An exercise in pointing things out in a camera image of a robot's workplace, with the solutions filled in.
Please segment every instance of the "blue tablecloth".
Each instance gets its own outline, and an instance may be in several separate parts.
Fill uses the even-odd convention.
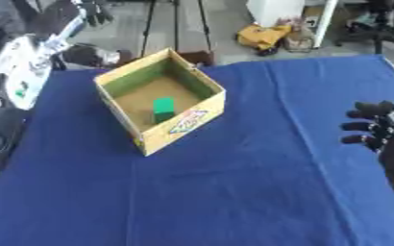
[[[144,158],[97,70],[53,74],[0,175],[0,246],[394,246],[376,157],[339,143],[355,101],[394,101],[383,57],[206,69],[225,113]]]

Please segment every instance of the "open wooden box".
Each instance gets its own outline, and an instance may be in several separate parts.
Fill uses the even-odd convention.
[[[103,101],[145,156],[224,111],[225,89],[171,49],[95,78]],[[154,100],[174,100],[175,116],[155,123]]]

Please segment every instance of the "black chair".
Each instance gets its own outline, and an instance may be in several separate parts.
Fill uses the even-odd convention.
[[[382,54],[382,44],[385,41],[394,43],[394,26],[389,24],[394,12],[394,0],[370,0],[369,6],[370,12],[377,14],[375,27],[349,28],[346,34],[335,41],[336,46],[341,46],[344,42],[373,40],[375,53]]]

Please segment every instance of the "sticker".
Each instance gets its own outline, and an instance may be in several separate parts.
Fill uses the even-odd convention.
[[[179,121],[171,131],[170,134],[182,134],[191,131],[200,123],[200,120],[208,113],[208,111],[187,111],[185,118]]]

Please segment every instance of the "gray floor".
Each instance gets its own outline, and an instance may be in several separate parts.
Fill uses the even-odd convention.
[[[43,0],[42,2],[46,4],[52,2],[52,0]],[[331,31],[322,47],[309,54],[292,54],[282,50],[273,57],[257,57],[251,48],[240,46],[233,40],[235,32],[252,22],[246,9],[246,2],[247,0],[204,0],[217,64],[269,59],[351,56],[372,54],[373,52],[371,42],[349,43],[343,47],[335,47],[331,41],[334,32]],[[206,49],[207,45],[202,32],[197,0],[182,0],[181,3],[180,50],[186,52]],[[112,23],[96,28],[88,27],[73,41],[90,42],[106,49],[126,48],[135,55],[139,55],[149,5],[144,3],[121,3],[110,5],[109,9],[115,16]],[[171,3],[168,0],[159,0],[148,42],[148,54],[174,45],[173,16]],[[384,54],[394,63],[394,44],[385,44],[384,46]]]

